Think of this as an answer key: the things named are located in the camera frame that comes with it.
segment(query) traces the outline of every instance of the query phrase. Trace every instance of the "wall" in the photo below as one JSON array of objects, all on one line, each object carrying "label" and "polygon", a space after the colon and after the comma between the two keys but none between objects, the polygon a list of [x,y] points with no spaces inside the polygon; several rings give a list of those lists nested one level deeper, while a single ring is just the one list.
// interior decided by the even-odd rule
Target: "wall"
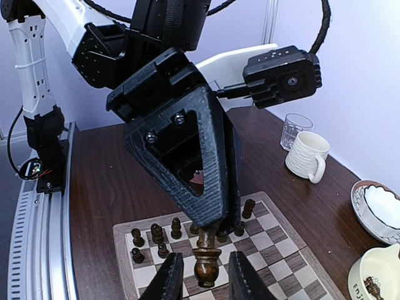
[{"label": "wall", "polygon": [[[313,97],[270,109],[316,123],[331,154],[361,179],[400,193],[400,2],[330,1],[331,28],[318,53],[323,87]],[[321,2],[280,0],[275,42],[308,50],[321,23]]]},{"label": "wall", "polygon": [[[96,0],[108,9],[131,16],[135,1]],[[224,2],[212,0],[212,7]],[[198,63],[223,51],[255,46],[263,40],[264,19],[268,1],[240,0],[207,19],[196,52],[189,58]],[[105,110],[109,90],[97,90],[80,77],[67,55],[65,47],[50,23],[46,26],[45,47],[52,91],[66,121],[77,122],[80,129],[90,129],[119,123],[112,112]],[[5,22],[0,22],[0,129],[7,135],[9,126],[22,103],[18,75],[14,69],[14,48]],[[20,120],[15,133],[23,133]]]}]

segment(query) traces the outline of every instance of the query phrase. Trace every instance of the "wooden tabletop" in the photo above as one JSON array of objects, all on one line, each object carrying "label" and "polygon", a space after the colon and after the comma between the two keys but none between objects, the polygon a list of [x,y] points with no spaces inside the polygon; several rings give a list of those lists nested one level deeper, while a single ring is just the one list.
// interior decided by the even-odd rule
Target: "wooden tabletop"
[{"label": "wooden tabletop", "polygon": [[[359,179],[328,157],[311,184],[284,165],[282,121],[254,107],[228,112],[242,138],[241,195],[265,191],[349,299],[350,267],[381,244],[358,223],[350,191]],[[77,132],[72,154],[71,239],[80,300],[123,299],[113,243],[118,223],[179,209],[123,146],[123,126]]]}]

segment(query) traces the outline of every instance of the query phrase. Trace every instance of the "floor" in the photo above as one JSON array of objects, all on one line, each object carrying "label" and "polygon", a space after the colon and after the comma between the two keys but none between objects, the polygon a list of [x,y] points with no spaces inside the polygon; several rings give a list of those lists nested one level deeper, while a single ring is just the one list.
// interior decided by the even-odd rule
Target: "floor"
[{"label": "floor", "polygon": [[[11,145],[16,164],[23,163],[31,150],[26,141]],[[5,144],[0,146],[0,299],[7,299],[8,254],[21,180],[11,168]]]}]

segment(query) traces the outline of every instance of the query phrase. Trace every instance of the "screw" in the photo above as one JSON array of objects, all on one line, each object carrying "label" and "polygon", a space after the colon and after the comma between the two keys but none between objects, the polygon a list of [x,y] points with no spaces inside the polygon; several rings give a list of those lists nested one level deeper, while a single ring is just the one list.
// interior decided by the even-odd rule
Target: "screw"
[{"label": "screw", "polygon": [[149,132],[146,134],[146,141],[149,144],[154,144],[157,141],[157,136],[153,132]]},{"label": "screw", "polygon": [[298,82],[299,82],[299,79],[296,78],[296,77],[290,77],[287,80],[287,84],[290,85],[290,86],[295,86]]},{"label": "screw", "polygon": [[176,125],[179,125],[179,126],[185,124],[185,122],[186,122],[185,115],[181,112],[175,114],[174,122]]}]

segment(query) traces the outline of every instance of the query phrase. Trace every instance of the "glass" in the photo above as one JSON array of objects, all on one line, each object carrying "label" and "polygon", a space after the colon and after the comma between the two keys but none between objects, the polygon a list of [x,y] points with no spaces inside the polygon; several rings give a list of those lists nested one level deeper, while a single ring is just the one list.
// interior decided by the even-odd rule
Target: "glass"
[{"label": "glass", "polygon": [[301,131],[313,131],[314,124],[310,119],[300,114],[287,114],[283,124],[281,146],[290,151],[294,139]]}]

